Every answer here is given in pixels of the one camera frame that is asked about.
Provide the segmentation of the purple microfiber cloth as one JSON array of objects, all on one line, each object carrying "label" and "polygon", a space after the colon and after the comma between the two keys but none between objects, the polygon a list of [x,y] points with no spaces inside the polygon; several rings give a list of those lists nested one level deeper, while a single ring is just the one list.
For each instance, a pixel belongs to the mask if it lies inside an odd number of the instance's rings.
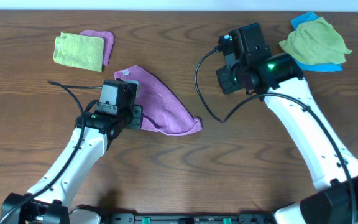
[{"label": "purple microfiber cloth", "polygon": [[186,136],[202,130],[182,102],[156,76],[134,65],[114,73],[114,78],[139,82],[135,104],[143,107],[142,130],[167,136]]}]

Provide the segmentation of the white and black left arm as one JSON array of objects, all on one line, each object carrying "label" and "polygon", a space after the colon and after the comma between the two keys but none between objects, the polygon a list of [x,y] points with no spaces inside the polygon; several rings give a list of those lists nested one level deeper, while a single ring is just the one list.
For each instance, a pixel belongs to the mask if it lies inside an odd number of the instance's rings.
[{"label": "white and black left arm", "polygon": [[0,223],[109,223],[100,208],[72,201],[96,161],[124,129],[139,130],[142,106],[135,104],[139,82],[105,80],[101,96],[80,108],[69,143],[45,175],[24,195],[11,193]]}]

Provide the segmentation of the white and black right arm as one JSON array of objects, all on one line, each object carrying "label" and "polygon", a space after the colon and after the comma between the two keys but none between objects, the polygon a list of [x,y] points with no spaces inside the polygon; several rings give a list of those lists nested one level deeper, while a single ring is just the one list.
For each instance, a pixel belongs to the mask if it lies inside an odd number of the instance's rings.
[{"label": "white and black right arm", "polygon": [[277,223],[358,222],[358,159],[316,104],[308,82],[286,53],[272,55],[257,23],[220,36],[225,66],[216,75],[224,94],[245,90],[264,102],[300,151],[316,193],[276,210]]}]

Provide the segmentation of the folded green cloth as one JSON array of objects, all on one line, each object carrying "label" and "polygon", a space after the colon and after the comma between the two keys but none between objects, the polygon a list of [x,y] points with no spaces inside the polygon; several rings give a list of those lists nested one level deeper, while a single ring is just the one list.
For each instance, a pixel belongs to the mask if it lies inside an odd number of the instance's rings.
[{"label": "folded green cloth", "polygon": [[94,72],[103,69],[104,39],[72,33],[55,38],[53,61],[57,64]]}]

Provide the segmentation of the folded purple cloth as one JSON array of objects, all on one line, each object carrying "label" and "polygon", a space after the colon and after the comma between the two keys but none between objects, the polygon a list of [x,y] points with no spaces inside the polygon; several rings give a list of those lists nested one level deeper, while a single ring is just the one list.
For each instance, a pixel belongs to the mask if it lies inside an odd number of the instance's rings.
[{"label": "folded purple cloth", "polygon": [[104,39],[103,65],[107,66],[114,45],[114,34],[109,31],[84,30],[80,35]]}]

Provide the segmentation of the crumpled green cloth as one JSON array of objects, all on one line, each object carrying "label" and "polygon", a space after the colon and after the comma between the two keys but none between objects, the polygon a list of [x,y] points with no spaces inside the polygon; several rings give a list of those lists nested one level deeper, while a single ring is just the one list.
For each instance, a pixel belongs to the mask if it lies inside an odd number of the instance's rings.
[{"label": "crumpled green cloth", "polygon": [[345,55],[352,52],[342,36],[322,17],[301,23],[279,46],[306,65],[342,64],[346,62]]}]

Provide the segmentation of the blue cloth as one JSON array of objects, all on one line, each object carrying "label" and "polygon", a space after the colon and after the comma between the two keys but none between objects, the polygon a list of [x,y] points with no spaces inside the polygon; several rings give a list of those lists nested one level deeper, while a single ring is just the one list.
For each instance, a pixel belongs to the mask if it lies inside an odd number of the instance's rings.
[{"label": "blue cloth", "polygon": [[[297,30],[300,24],[314,21],[318,18],[319,16],[316,15],[314,12],[307,12],[292,19],[290,22],[293,29]],[[309,71],[309,72],[341,72],[342,71],[341,64],[326,63],[326,64],[317,64],[317,65],[307,65],[297,60],[295,62],[302,70]]]}]

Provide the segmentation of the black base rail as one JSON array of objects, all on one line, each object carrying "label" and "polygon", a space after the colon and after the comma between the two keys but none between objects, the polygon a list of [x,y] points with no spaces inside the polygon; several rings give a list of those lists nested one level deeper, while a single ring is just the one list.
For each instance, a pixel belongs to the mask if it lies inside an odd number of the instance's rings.
[{"label": "black base rail", "polygon": [[136,215],[115,213],[109,224],[276,224],[274,217],[263,213],[239,215]]}]

